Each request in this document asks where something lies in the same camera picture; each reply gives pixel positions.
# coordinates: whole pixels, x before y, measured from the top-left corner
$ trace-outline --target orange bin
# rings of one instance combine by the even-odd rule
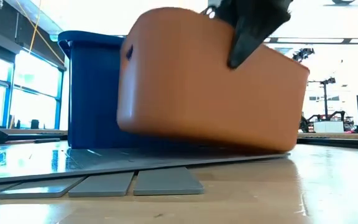
[[[150,136],[291,150],[309,70],[265,45],[230,70],[233,34],[229,24],[187,9],[141,15],[121,49],[119,127]]]

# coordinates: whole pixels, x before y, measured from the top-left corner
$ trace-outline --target blue plastic container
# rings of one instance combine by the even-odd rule
[[[116,113],[123,41],[123,37],[82,31],[59,34],[58,44],[71,62],[69,145],[73,149],[182,145],[119,129]]]

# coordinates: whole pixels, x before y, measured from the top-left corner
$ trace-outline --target desk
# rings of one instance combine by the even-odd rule
[[[0,200],[0,223],[358,223],[358,151],[191,169],[204,195]]]

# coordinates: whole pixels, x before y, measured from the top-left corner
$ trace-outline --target ceiling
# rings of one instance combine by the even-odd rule
[[[50,34],[63,30],[86,30],[102,34],[127,34],[140,14],[155,7],[174,6],[201,12],[208,0],[6,0],[17,2],[35,21],[41,2],[40,27]],[[333,6],[331,0],[294,0],[291,20],[272,37],[358,38],[358,0],[350,6]]]
[[[358,86],[358,46],[315,45],[313,48],[316,53],[302,61],[310,69],[309,80],[335,77],[339,85]]]

